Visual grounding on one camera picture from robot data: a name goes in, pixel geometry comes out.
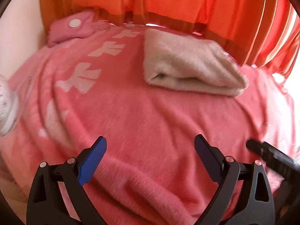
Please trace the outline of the orange curtain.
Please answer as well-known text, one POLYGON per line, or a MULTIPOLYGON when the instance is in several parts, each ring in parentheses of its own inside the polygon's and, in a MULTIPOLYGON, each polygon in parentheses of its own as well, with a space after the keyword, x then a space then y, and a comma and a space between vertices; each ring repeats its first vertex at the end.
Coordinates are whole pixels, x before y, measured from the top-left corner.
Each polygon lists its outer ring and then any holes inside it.
POLYGON ((157 24, 219 43, 240 65, 288 77, 299 52, 299 18, 289 0, 40 0, 45 29, 85 9, 117 26, 157 24))

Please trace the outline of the beige sweater with black hearts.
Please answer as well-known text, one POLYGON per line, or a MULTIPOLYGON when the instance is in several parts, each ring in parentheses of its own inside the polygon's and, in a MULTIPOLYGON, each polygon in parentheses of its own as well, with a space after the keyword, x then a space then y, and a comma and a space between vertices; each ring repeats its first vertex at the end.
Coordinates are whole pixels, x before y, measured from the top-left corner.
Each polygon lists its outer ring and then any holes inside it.
POLYGON ((237 97, 249 85, 217 42, 154 28, 144 34, 143 70, 148 84, 179 91, 237 97))

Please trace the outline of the white perforated plastic object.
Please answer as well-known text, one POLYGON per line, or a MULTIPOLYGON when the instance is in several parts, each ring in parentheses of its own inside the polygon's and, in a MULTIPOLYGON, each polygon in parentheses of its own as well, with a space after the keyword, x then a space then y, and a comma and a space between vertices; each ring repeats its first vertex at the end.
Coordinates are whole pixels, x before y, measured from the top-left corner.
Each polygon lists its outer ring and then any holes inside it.
POLYGON ((8 135, 22 117, 32 93, 35 77, 24 78, 15 90, 11 90, 6 78, 1 75, 1 137, 8 135))

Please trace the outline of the pink fleece blanket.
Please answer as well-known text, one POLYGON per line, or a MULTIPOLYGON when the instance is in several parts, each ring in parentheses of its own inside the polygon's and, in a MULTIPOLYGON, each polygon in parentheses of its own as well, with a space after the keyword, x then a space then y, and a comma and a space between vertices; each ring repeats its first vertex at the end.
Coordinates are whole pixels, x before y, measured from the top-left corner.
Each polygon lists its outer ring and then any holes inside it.
POLYGON ((1 140, 24 193, 40 162, 63 163, 103 136, 107 151, 84 188, 108 224, 194 224, 217 189, 196 135, 240 162, 256 158, 250 138, 296 156, 292 97, 266 70, 243 67, 250 84, 235 98, 151 86, 144 32, 105 24, 88 38, 43 47, 10 79, 14 88, 35 76, 21 120, 1 140))

